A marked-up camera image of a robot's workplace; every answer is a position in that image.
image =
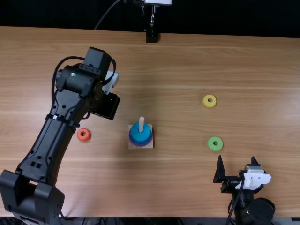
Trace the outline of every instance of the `black background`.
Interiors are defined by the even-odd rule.
[[[93,29],[114,0],[0,0],[0,25]],[[141,8],[121,0],[100,30],[143,31]],[[173,0],[159,32],[300,37],[300,0]]]

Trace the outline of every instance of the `white plastic part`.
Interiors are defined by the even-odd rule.
[[[255,190],[262,184],[268,184],[271,180],[270,174],[267,173],[244,173],[245,181],[243,189]],[[241,182],[235,186],[235,189],[240,190]]]
[[[140,117],[140,121],[139,121],[139,132],[143,132],[144,130],[144,122],[145,122],[145,118],[143,116]]]
[[[113,71],[112,70],[108,70],[107,74],[106,74],[105,80],[109,79],[112,75],[113,75]],[[112,80],[107,85],[105,85],[105,86],[102,87],[102,91],[106,95],[108,95],[109,92],[110,92],[110,90],[111,90],[111,88],[114,88],[117,85],[118,81],[119,81],[119,73],[115,72]]]
[[[145,4],[171,5],[173,0],[143,0]]]

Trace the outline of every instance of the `white bracket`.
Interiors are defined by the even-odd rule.
[[[107,74],[106,74],[105,80],[109,79],[112,75],[113,75],[113,71],[112,70],[108,70]],[[114,88],[117,85],[118,81],[119,81],[119,73],[115,72],[112,80],[107,85],[105,85],[105,86],[102,87],[102,91],[106,95],[108,95],[109,92],[110,92],[110,90],[111,90],[111,88]]]
[[[243,189],[255,190],[262,184],[268,184],[271,180],[270,174],[267,173],[244,173],[245,181]],[[235,186],[236,190],[240,190],[241,182]]]

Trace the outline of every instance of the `orange ring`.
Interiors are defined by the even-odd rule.
[[[77,132],[77,138],[81,142],[86,142],[87,140],[90,139],[90,137],[91,137],[91,134],[88,129],[82,128],[82,129],[79,129],[79,131]]]

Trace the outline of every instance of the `black clamp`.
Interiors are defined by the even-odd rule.
[[[61,116],[58,116],[58,115],[48,114],[48,115],[46,115],[46,119],[57,120],[57,121],[60,121],[62,123],[68,124],[70,127],[75,127],[75,128],[80,127],[79,123],[75,123],[73,120],[67,120],[67,119],[65,119]]]

